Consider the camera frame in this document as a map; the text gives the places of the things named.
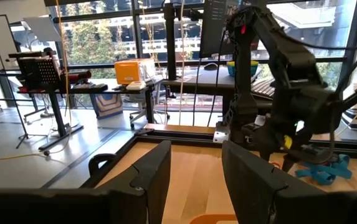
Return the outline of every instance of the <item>orange object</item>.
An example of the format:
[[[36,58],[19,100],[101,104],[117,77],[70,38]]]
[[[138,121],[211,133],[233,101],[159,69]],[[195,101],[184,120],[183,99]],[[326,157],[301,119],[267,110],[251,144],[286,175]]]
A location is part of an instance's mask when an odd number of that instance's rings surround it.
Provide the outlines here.
[[[201,215],[194,219],[189,224],[217,224],[221,221],[237,221],[236,215],[228,215],[228,214],[207,214]]]
[[[120,85],[148,81],[156,73],[155,61],[151,58],[136,58],[115,62],[116,79]]]

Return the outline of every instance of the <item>wooden table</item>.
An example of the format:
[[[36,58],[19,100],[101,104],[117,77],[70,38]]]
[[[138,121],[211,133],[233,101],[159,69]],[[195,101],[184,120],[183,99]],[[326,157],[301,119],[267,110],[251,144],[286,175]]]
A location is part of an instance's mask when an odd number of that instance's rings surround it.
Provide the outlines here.
[[[147,128],[214,133],[213,128],[192,126],[149,124]],[[156,144],[145,142],[135,144],[99,185],[124,171],[155,146]],[[278,162],[282,165],[283,154],[272,154],[271,162]],[[289,174],[293,175],[296,169],[298,169],[297,165],[290,170]],[[303,180],[327,192],[357,190],[357,159],[351,160],[349,169],[353,172],[350,180],[338,177],[331,186],[315,185],[309,178],[303,178]],[[215,213],[234,214],[222,171],[221,150],[172,145],[171,177],[163,223],[189,223],[199,215]]]

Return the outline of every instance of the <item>tripod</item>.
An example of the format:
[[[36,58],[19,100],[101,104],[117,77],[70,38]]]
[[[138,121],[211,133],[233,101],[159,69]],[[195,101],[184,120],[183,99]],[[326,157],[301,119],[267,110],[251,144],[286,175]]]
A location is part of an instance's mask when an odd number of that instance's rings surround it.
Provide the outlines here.
[[[4,73],[6,73],[6,69],[5,69],[5,65],[4,65],[4,63],[2,61],[1,53],[0,53],[0,62],[1,62],[1,65],[2,65],[2,71]],[[14,102],[14,105],[15,105],[16,109],[17,109],[17,113],[18,113],[19,119],[21,120],[21,124],[22,124],[23,131],[24,131],[24,134],[19,137],[20,142],[16,146],[16,149],[18,149],[25,139],[29,139],[29,136],[48,136],[48,135],[45,135],[45,134],[28,134],[27,133],[26,127],[24,126],[24,122],[23,122],[23,119],[22,119],[22,116],[21,116],[21,111],[19,110],[19,107],[18,107],[18,105],[16,103],[15,95],[13,94],[13,89],[12,89],[11,83],[9,82],[9,80],[7,80],[7,82],[8,82],[9,91],[11,92],[11,95],[12,95],[12,100]]]

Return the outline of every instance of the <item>floor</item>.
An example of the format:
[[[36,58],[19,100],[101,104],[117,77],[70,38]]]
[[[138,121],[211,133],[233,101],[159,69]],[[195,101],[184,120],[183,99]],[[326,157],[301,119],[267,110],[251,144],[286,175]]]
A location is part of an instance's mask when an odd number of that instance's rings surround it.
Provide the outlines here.
[[[29,106],[21,106],[21,113],[33,111]],[[73,134],[67,147],[50,158],[42,156],[27,156],[17,159],[0,160],[0,188],[77,188],[89,178],[88,161],[100,153],[116,152],[125,142],[134,135],[130,128],[129,114],[123,114],[108,119],[97,120],[92,110],[72,110],[72,124],[82,124],[84,129]],[[179,124],[179,113],[170,112],[168,124]],[[221,113],[213,113],[210,126],[220,119]],[[164,116],[155,115],[159,123],[164,123]],[[207,126],[209,113],[196,113],[195,125]],[[181,114],[182,125],[192,125],[193,114]],[[19,116],[15,108],[0,112],[0,158],[21,156],[38,152],[38,147],[52,139],[52,127],[56,123],[52,118],[39,117],[39,114],[27,118],[25,128],[29,134],[43,134],[44,136],[31,136],[16,149],[19,136],[24,134]],[[140,129],[146,124],[145,117],[135,122],[135,129]],[[352,136],[357,138],[357,133],[346,130],[341,137]],[[65,145],[67,139],[54,146],[51,151],[58,151]]]

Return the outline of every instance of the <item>computer monitor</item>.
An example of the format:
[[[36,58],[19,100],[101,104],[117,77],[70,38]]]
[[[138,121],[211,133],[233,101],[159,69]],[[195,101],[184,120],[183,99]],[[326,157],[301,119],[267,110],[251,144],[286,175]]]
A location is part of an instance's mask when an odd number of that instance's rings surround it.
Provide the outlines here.
[[[266,0],[205,0],[199,57],[212,57],[219,53],[226,21],[237,9],[243,8],[246,4],[265,6],[266,3]],[[258,43],[259,38],[256,37],[252,50],[257,50]],[[233,51],[234,45],[230,43],[228,37],[224,37],[220,55],[233,54]]]

